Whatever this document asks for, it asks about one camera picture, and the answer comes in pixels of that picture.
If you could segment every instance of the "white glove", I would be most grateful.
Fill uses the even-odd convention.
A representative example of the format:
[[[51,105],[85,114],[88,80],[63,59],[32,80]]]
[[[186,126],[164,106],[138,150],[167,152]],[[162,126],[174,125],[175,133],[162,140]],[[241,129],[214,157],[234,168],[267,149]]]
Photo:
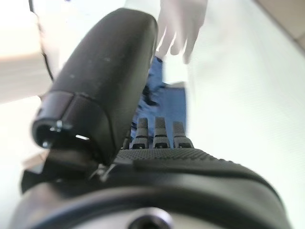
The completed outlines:
[[[156,56],[162,59],[167,54],[176,34],[171,54],[179,54],[186,45],[183,62],[188,64],[204,22],[207,0],[161,0],[160,5]]]

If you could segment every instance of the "textured rubber surface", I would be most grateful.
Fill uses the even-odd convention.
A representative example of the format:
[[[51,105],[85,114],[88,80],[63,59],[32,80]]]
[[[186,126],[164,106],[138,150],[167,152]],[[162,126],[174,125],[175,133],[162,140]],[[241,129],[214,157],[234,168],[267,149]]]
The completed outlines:
[[[213,161],[217,158],[200,149],[133,149],[121,150],[116,160],[191,160]]]
[[[274,188],[254,171],[232,161],[217,159],[194,148],[121,150],[115,163],[133,163],[142,171],[190,173],[215,177],[244,178]]]

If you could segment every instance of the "white surface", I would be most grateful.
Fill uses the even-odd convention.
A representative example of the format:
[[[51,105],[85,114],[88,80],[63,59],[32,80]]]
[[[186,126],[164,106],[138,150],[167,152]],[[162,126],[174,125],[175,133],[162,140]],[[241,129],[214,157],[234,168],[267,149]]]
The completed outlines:
[[[188,65],[188,136],[264,176],[305,228],[305,57],[250,0],[210,0]]]
[[[20,200],[21,162],[40,152],[30,135],[38,97],[0,104],[0,228],[5,229]]]
[[[43,94],[51,84],[37,17],[24,2],[0,1],[0,104]]]

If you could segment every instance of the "blue cloth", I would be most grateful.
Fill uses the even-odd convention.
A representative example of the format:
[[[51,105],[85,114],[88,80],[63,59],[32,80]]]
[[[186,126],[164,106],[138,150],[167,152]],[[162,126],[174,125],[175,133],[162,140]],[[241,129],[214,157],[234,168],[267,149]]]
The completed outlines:
[[[148,119],[150,145],[153,142],[154,118],[164,117],[167,136],[173,146],[173,121],[186,123],[184,88],[167,88],[163,83],[163,62],[154,57],[148,72],[148,79],[132,119],[131,137],[135,138],[138,118]]]

